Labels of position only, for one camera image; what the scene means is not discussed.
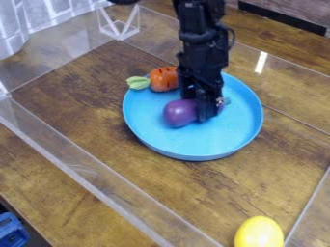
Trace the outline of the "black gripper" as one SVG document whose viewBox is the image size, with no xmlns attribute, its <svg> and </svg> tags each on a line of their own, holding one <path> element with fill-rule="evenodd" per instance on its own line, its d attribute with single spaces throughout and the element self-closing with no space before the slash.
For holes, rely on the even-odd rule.
<svg viewBox="0 0 330 247">
<path fill-rule="evenodd" d="M 235 31 L 221 19 L 226 0 L 171 0 L 179 20 L 178 37 L 183 50 L 177 58 L 181 96 L 197 98 L 198 121 L 215 117 L 225 104 L 221 70 L 229 65 L 229 51 L 235 44 Z"/>
</svg>

